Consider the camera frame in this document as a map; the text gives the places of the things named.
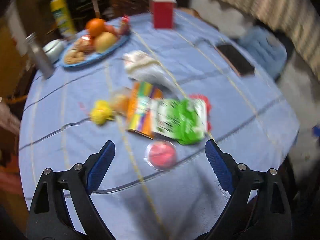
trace smartphone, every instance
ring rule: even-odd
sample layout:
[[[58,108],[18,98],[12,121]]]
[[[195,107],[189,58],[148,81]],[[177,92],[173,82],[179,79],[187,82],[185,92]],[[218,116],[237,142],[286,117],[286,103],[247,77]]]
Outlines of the smartphone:
[[[215,47],[219,54],[227,61],[238,76],[254,75],[254,67],[231,44],[222,44]]]

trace orange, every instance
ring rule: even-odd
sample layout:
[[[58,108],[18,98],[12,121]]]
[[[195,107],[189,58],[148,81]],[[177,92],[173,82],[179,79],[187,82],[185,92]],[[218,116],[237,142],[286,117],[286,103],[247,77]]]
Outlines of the orange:
[[[88,30],[89,34],[92,37],[97,37],[99,36],[105,28],[105,23],[106,21],[103,19],[91,19],[90,21],[87,22],[85,25],[85,28]]]

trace white bowl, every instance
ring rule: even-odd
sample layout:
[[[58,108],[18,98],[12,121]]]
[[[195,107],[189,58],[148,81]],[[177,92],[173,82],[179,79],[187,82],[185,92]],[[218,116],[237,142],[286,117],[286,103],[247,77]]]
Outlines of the white bowl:
[[[54,63],[59,59],[60,54],[64,51],[64,43],[62,40],[50,41],[43,47],[43,51],[48,56],[49,60]]]

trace metal bottle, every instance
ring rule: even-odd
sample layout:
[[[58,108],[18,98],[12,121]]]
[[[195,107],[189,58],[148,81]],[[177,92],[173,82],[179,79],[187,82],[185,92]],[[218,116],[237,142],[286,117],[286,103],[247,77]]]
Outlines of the metal bottle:
[[[44,53],[41,46],[36,41],[36,34],[32,33],[26,38],[28,45],[28,55],[30,59],[36,64],[45,79],[48,79],[54,73],[54,67],[50,62],[48,56]]]

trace yellow canister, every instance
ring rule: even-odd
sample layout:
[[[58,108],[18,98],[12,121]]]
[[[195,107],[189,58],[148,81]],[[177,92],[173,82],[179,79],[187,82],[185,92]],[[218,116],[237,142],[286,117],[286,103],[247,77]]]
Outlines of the yellow canister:
[[[50,7],[61,35],[72,39],[76,34],[76,29],[71,19],[67,0],[52,0]]]

